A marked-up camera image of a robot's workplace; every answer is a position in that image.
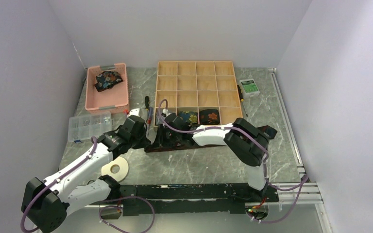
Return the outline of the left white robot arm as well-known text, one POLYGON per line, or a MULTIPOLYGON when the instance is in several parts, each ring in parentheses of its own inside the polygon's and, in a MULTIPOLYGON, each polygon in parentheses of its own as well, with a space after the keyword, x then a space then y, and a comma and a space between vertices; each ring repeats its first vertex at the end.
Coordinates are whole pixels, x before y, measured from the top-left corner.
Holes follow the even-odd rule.
POLYGON ((92 146, 62 170, 43 180, 34 177, 25 187, 20 222, 22 232, 29 232, 25 221, 51 233, 67 216, 98 201, 113 204, 121 197, 119 182, 110 175, 102 175, 94 182, 81 186, 81 182, 102 166, 114 161, 130 149, 150 144, 146 137, 146 123, 138 116, 129 116, 117 129, 91 137, 92 146))

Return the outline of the dark red floral tie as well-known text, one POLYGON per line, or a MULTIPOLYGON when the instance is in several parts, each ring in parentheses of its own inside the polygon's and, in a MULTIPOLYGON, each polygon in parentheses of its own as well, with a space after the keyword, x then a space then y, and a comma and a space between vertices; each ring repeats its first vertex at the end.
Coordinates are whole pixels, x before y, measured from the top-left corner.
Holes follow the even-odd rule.
POLYGON ((218 145, 204 145, 199 146, 197 143, 192 142, 192 139, 182 138, 179 133, 172 132, 170 129, 163 125, 158 125, 156 137, 153 143, 147 146, 144 151, 146 153, 164 152, 174 150, 189 150, 208 147, 217 147, 218 145))

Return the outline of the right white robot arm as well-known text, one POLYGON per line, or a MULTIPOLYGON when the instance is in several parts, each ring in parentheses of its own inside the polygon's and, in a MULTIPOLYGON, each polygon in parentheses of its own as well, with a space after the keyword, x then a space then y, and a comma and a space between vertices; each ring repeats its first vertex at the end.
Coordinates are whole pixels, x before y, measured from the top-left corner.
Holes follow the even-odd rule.
POLYGON ((171 143, 191 146, 227 146, 247 166, 248 195, 253 201, 261 201, 267 195, 267 173, 269 138, 243 118, 226 125, 199 125, 187 127, 175 113, 159 116, 161 128, 168 130, 171 143))

